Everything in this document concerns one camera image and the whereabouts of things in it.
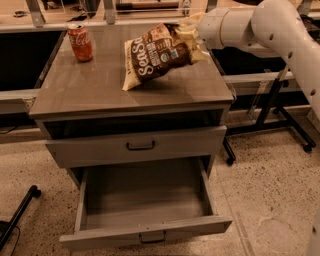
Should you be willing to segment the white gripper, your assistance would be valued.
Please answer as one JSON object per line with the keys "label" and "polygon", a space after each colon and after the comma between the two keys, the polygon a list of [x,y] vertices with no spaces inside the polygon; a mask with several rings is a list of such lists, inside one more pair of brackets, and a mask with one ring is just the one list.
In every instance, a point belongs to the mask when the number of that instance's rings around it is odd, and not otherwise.
{"label": "white gripper", "polygon": [[208,49],[223,49],[221,28],[228,12],[228,8],[215,8],[206,14],[198,12],[181,19],[178,22],[181,26],[199,24],[197,25],[198,30],[195,27],[176,28],[175,32],[178,40],[196,46],[203,42]]}

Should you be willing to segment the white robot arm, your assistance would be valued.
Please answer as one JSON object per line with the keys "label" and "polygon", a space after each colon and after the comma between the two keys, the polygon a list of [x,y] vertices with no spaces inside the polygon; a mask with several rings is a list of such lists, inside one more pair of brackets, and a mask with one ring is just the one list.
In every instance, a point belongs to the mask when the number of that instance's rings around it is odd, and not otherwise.
{"label": "white robot arm", "polygon": [[[249,17],[254,38],[285,60],[319,107],[319,45],[287,0],[264,0]],[[218,163],[213,184],[233,223],[222,235],[192,242],[203,256],[308,256],[320,197],[320,153],[305,153],[287,131],[239,135],[231,167]]]}

